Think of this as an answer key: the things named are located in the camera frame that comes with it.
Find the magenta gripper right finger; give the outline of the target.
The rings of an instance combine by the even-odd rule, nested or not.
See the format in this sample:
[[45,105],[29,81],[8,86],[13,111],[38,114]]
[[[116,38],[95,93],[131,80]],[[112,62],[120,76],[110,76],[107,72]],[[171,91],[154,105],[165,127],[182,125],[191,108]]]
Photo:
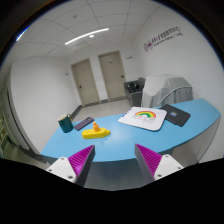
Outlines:
[[134,154],[147,184],[183,169],[183,166],[169,154],[160,155],[139,144],[135,145]]

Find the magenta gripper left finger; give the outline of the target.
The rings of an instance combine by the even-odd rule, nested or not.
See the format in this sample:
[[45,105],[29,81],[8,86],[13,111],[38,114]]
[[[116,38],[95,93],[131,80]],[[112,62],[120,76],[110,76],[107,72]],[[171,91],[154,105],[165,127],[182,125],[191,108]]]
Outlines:
[[95,146],[91,145],[70,157],[60,157],[46,171],[83,187],[94,156]]

